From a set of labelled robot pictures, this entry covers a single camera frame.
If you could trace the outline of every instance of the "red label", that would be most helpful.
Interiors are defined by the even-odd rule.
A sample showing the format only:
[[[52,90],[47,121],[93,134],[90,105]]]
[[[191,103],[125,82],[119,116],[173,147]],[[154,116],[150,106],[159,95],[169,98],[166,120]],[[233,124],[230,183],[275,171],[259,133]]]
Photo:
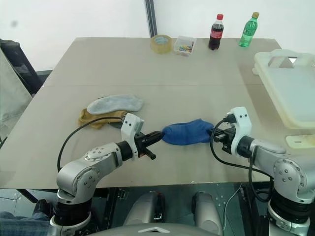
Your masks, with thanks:
[[[218,32],[218,31],[211,31],[211,33],[210,33],[210,36],[212,37],[212,38],[222,38],[222,34],[223,34],[223,31],[220,31],[220,32]]]

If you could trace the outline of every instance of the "bottle cap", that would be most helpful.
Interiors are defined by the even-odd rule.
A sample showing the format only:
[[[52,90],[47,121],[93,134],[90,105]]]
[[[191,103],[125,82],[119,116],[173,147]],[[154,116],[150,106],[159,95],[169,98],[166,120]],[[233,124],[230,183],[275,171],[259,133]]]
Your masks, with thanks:
[[[256,18],[257,19],[258,16],[259,16],[259,12],[255,11],[255,12],[252,13],[252,18]]]
[[[221,21],[223,19],[223,14],[218,14],[217,15],[217,20]]]

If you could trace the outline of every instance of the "red bottle cap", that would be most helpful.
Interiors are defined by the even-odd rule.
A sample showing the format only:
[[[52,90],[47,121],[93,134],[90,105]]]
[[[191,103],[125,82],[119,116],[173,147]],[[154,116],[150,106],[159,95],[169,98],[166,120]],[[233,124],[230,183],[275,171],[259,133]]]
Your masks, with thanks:
[[[223,14],[218,14],[217,15],[217,20],[221,21],[223,19]]]

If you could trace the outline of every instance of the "sock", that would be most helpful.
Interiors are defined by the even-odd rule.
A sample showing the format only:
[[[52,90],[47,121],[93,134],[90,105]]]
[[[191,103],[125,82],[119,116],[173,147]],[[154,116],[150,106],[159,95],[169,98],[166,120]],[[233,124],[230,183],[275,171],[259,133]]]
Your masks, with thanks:
[[[207,130],[213,127],[213,124],[202,119],[196,119],[188,123],[172,124],[162,130],[164,133],[162,139],[174,145],[207,143],[210,140]]]
[[[134,95],[113,95],[102,97],[92,102],[87,111],[92,115],[105,114],[118,110],[137,112],[141,109],[143,100]]]
[[[100,117],[120,117],[120,118],[122,118],[127,113],[128,113],[128,111],[114,111],[114,112],[110,112],[110,113],[106,113],[106,114],[92,115],[87,111],[87,109],[83,109],[80,113],[80,116],[78,119],[78,124],[79,124],[79,126],[81,126],[87,122],[90,122],[93,119],[97,119]],[[120,119],[101,119],[99,121],[96,121],[96,122],[90,124],[89,126],[91,126],[92,128],[95,128],[95,129],[100,129],[101,127],[103,127],[103,125],[105,125],[107,123],[114,123],[114,122],[121,122],[121,120]]]

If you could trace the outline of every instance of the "white wall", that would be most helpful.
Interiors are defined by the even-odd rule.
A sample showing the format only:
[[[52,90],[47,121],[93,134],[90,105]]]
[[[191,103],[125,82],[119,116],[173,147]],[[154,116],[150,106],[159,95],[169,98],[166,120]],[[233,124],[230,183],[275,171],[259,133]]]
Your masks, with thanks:
[[[0,0],[0,38],[36,71],[53,69],[76,37],[149,37],[143,0]]]
[[[258,11],[255,37],[315,54],[315,0],[154,1],[158,33],[209,37],[223,13],[223,37],[240,37]],[[149,37],[144,0],[0,0],[0,38],[20,42],[37,71],[53,69],[81,36]]]
[[[223,13],[225,38],[239,38],[245,23],[258,11],[255,37],[275,38],[286,49],[315,54],[315,0],[155,0],[157,32],[209,37]]]

